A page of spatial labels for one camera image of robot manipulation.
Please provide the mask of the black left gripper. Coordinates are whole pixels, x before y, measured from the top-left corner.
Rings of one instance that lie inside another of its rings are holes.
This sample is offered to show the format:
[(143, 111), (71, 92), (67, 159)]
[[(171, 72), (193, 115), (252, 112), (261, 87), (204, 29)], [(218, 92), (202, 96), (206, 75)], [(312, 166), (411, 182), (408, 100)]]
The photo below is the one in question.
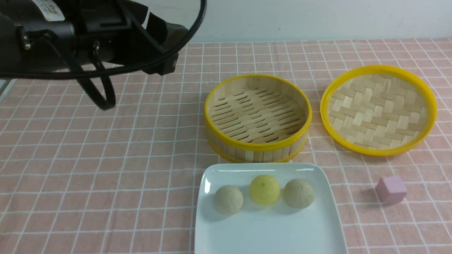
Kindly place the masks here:
[[(101, 62), (130, 66), (154, 60), (185, 37), (188, 29), (155, 16), (133, 0), (62, 0), (60, 8), (72, 22), (61, 39), (80, 65), (92, 63), (97, 49)], [(166, 75), (176, 70), (179, 53), (145, 68), (146, 74)]]

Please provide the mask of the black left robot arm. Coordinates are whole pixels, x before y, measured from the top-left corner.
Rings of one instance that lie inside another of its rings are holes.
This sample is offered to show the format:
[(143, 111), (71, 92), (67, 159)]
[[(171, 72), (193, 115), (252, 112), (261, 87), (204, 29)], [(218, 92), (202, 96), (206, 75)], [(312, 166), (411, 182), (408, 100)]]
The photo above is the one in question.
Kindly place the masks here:
[(53, 72), (66, 67), (37, 31), (50, 30), (80, 65), (98, 46), (102, 62), (130, 66), (150, 61), (188, 33), (132, 0), (2, 0), (1, 70)]

